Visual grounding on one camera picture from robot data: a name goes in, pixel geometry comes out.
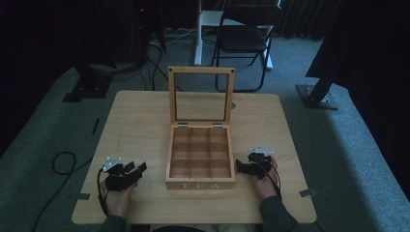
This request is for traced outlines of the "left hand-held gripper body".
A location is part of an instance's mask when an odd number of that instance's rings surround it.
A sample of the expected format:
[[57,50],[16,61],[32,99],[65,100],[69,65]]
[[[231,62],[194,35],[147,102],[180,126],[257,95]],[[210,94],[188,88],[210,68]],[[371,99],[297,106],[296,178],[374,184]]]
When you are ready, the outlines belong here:
[[137,185],[140,178],[134,178],[132,173],[137,168],[135,168],[126,173],[124,169],[123,159],[112,159],[107,158],[105,164],[102,167],[102,171],[107,173],[108,176],[105,178],[106,187],[108,190],[121,191],[126,189],[131,185]]

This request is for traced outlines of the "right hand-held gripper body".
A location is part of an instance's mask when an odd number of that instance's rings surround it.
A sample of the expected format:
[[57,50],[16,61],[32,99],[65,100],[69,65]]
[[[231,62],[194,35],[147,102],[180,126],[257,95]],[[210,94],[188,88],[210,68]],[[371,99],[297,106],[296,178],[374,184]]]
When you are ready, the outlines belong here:
[[258,145],[249,147],[249,151],[249,175],[263,179],[272,168],[271,155],[275,153],[275,150],[264,145]]

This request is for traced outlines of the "wooden tea box with lid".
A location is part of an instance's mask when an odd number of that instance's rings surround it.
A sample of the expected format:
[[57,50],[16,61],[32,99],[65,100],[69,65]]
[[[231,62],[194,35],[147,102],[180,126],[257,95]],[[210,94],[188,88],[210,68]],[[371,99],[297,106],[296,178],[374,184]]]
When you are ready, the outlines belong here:
[[[220,77],[223,93],[179,92],[183,77]],[[230,113],[235,70],[170,67],[168,89],[171,131],[165,183],[168,189],[231,189],[235,168]]]

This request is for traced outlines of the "person's left hand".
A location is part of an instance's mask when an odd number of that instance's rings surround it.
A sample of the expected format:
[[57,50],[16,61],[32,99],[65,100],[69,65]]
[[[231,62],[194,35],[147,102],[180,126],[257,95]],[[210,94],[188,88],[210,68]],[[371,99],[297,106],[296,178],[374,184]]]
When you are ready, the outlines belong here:
[[132,202],[132,192],[135,185],[131,185],[121,191],[111,191],[101,182],[102,199],[107,213],[110,216],[126,218]]

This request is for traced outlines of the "person's right hand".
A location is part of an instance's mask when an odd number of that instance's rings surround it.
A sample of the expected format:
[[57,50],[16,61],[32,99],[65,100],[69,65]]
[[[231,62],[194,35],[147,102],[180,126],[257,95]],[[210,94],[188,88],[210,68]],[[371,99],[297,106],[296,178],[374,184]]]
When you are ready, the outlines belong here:
[[263,179],[258,179],[255,176],[250,177],[261,200],[271,196],[278,196],[278,164],[274,158],[271,158],[271,165],[271,170]]

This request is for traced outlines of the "black slanted stand with base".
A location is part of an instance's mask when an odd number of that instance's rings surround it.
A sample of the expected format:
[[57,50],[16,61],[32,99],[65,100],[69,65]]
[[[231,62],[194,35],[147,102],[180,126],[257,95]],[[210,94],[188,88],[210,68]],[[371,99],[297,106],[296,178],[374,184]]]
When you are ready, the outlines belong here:
[[306,77],[317,77],[315,85],[298,84],[296,89],[305,108],[338,110],[329,93],[337,78],[342,52],[326,39],[320,46],[307,70]]

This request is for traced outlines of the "black folding chair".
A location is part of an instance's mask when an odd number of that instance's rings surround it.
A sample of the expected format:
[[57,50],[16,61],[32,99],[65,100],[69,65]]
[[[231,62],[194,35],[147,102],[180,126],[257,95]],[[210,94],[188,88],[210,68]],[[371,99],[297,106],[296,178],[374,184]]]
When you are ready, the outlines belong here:
[[259,85],[253,89],[235,90],[235,93],[255,93],[261,89],[265,79],[272,36],[280,24],[283,9],[279,4],[235,4],[223,11],[211,65],[221,59],[247,59],[253,54],[252,65],[259,55],[266,53],[262,64]]

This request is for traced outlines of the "dark curtain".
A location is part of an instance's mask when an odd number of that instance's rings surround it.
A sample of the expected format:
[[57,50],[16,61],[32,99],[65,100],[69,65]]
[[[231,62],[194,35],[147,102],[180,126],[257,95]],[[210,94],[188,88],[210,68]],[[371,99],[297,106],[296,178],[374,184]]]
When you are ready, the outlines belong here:
[[307,75],[348,90],[410,200],[410,0],[344,0]]

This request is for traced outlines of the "black stand with base plate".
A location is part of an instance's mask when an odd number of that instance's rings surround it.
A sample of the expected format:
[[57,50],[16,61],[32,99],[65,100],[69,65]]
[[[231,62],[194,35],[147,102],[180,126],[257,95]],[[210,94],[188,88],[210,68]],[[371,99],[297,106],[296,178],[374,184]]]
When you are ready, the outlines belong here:
[[63,102],[81,102],[83,99],[104,99],[113,75],[99,73],[89,65],[74,67],[79,78],[73,89],[65,95]]

